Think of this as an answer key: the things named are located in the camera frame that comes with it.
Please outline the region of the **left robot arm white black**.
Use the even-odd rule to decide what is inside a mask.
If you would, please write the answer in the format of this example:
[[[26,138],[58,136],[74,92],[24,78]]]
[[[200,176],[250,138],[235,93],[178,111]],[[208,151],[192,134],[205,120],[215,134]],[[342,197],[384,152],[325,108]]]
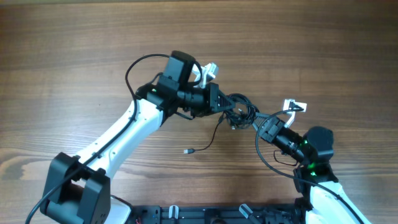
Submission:
[[[40,211],[59,223],[133,223],[133,207],[112,196],[111,181],[121,164],[178,109],[189,119],[234,108],[212,81],[218,66],[202,67],[191,55],[173,51],[163,72],[132,91],[126,112],[95,142],[74,156],[52,159],[42,198],[26,218]]]

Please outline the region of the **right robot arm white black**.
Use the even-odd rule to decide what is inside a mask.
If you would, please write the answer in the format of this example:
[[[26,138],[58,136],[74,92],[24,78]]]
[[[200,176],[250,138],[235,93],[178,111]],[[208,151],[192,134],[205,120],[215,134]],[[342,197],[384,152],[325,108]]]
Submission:
[[[300,136],[286,127],[277,114],[256,113],[252,125],[256,141],[262,139],[296,161],[288,177],[302,197],[291,205],[275,208],[284,222],[368,223],[332,171],[333,131],[314,126]]]

